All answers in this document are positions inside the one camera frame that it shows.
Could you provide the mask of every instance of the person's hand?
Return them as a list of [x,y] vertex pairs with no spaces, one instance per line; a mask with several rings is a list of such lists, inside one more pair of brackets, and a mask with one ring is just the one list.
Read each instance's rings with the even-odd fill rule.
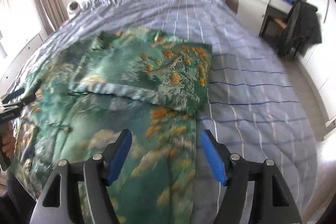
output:
[[6,153],[7,157],[10,157],[14,154],[15,149],[15,138],[13,136],[13,128],[12,123],[8,122],[7,125],[3,124],[1,125],[1,131],[4,131],[2,133],[5,133],[6,135],[1,138],[2,141],[2,152]]

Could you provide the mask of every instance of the folded blanket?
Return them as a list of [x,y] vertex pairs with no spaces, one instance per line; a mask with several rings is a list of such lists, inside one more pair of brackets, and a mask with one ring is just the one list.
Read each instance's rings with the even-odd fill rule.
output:
[[[194,114],[210,56],[208,45],[142,28],[76,42],[26,79],[26,93],[38,88],[37,100],[15,132],[12,172],[37,199],[59,160],[87,160],[128,128],[132,147],[108,188],[120,223],[188,223]],[[92,223],[83,184],[79,189]]]

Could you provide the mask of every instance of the blue gripper pad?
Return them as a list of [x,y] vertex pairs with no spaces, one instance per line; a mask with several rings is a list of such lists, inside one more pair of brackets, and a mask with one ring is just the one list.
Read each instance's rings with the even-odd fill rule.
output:
[[106,179],[110,185],[118,179],[121,169],[128,155],[128,152],[131,148],[131,145],[132,145],[132,134],[128,130],[115,156],[110,161],[109,175]]
[[224,186],[227,181],[224,163],[205,131],[201,133],[201,145],[215,179]]

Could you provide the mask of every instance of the metal screw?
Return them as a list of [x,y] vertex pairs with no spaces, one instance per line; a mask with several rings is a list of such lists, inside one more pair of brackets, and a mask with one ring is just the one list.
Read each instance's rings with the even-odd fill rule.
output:
[[102,154],[97,153],[97,154],[94,154],[92,158],[93,158],[94,160],[100,160],[102,157],[103,157]]
[[272,165],[274,165],[274,161],[273,161],[273,160],[270,160],[270,159],[267,159],[267,160],[266,160],[266,164],[267,164],[268,166],[272,166]]
[[58,165],[59,166],[64,166],[64,165],[67,165],[67,160],[60,160],[59,162],[58,162]]
[[240,159],[240,156],[238,154],[231,154],[230,158],[232,160],[239,160]]

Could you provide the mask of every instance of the bed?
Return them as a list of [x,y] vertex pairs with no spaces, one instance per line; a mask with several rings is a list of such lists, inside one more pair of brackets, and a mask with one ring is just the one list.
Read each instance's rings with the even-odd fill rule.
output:
[[[277,55],[241,27],[222,0],[89,0],[33,54],[11,89],[79,38],[135,26],[212,46],[207,96],[196,116],[197,138],[209,129],[218,142],[246,160],[273,159],[303,213],[317,169],[312,129]],[[212,223],[225,188],[214,180],[198,141],[196,147],[190,223]],[[241,223],[248,223],[252,197],[250,184]]]

